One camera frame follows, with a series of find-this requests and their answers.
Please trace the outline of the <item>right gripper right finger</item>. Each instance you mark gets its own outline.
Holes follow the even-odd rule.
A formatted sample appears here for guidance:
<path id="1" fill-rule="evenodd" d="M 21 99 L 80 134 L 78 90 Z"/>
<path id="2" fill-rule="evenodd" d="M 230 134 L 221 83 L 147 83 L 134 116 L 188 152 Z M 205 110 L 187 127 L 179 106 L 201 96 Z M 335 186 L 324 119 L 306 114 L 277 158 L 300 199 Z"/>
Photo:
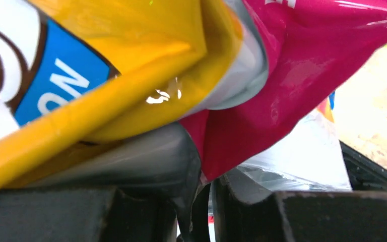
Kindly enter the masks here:
<path id="1" fill-rule="evenodd" d="M 387 192 L 271 192 L 242 173 L 212 192 L 217 241 L 387 241 Z"/>

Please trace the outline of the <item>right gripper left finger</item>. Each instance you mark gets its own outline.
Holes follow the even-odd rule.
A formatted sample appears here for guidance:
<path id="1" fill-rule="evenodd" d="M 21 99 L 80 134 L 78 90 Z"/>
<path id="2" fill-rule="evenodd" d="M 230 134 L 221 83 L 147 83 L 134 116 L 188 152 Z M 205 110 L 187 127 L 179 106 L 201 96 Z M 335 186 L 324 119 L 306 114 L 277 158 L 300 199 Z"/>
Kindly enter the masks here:
<path id="1" fill-rule="evenodd" d="M 172 207 L 116 187 L 0 191 L 0 241 L 175 241 Z"/>

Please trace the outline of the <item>metal food scoop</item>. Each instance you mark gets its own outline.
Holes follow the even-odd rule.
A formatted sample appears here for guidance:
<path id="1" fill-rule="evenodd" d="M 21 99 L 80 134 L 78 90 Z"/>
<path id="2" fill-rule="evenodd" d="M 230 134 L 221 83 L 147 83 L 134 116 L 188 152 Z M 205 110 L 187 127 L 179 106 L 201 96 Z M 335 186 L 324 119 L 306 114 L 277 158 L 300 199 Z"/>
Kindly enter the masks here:
<path id="1" fill-rule="evenodd" d="M 184 241 L 194 241 L 192 206 L 202 189 L 201 158 L 178 122 L 126 139 L 121 146 L 41 178 L 30 187 L 117 185 L 140 196 L 155 195 L 175 208 Z"/>

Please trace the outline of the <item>colourful pet food bag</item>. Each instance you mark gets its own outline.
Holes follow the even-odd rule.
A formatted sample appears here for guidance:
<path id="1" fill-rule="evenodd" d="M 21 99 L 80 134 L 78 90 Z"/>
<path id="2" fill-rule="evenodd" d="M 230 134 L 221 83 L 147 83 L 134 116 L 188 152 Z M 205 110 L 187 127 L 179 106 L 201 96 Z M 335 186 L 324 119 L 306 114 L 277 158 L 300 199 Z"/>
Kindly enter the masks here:
<path id="1" fill-rule="evenodd" d="M 0 189 L 174 122 L 207 183 L 308 117 L 387 44 L 387 1 L 0 1 Z"/>

